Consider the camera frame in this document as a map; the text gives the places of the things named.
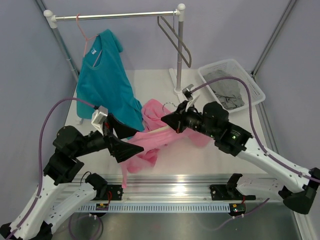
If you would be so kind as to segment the cream hanger with metal hook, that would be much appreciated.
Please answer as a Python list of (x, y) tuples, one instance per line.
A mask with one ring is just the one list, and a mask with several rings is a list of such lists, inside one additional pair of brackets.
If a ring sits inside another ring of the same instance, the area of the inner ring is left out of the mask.
[(141, 110), (145, 131), (150, 132), (165, 127), (167, 124), (161, 121), (161, 118), (176, 108), (172, 102), (161, 103), (156, 99), (150, 99)]

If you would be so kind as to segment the pink t shirt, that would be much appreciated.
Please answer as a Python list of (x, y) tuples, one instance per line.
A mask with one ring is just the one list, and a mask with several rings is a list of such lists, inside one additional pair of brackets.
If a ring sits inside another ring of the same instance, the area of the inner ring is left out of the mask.
[(158, 152), (165, 146), (183, 138), (189, 138), (193, 145), (205, 147), (210, 138), (191, 129), (176, 133), (168, 125), (152, 131), (137, 132), (127, 142), (144, 148), (143, 152), (136, 154), (128, 160), (121, 162), (122, 188), (127, 187), (128, 174), (136, 174), (142, 170), (153, 168), (158, 159)]

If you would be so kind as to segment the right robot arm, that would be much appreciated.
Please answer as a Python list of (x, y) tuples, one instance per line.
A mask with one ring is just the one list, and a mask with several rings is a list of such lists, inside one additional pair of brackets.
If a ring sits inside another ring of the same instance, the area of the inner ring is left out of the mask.
[(188, 101), (161, 118), (161, 121), (181, 134), (186, 129), (208, 136), (222, 152), (246, 160), (272, 175), (281, 187), (276, 196), (290, 210), (307, 215), (320, 185), (320, 170), (308, 169), (290, 162), (264, 147), (249, 131), (229, 121), (229, 113), (217, 102), (207, 103), (200, 113), (187, 107)]

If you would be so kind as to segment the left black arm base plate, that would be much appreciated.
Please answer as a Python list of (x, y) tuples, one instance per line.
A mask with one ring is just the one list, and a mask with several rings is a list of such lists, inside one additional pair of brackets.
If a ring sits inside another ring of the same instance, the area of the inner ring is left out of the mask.
[(121, 184), (109, 184), (99, 188), (93, 201), (121, 201), (123, 188)]

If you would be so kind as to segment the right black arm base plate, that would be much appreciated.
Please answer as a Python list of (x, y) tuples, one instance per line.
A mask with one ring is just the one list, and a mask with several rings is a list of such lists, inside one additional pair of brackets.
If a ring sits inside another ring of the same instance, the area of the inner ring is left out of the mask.
[(254, 201), (255, 195), (244, 195), (236, 188), (227, 188), (226, 184), (212, 184), (209, 186), (213, 201)]

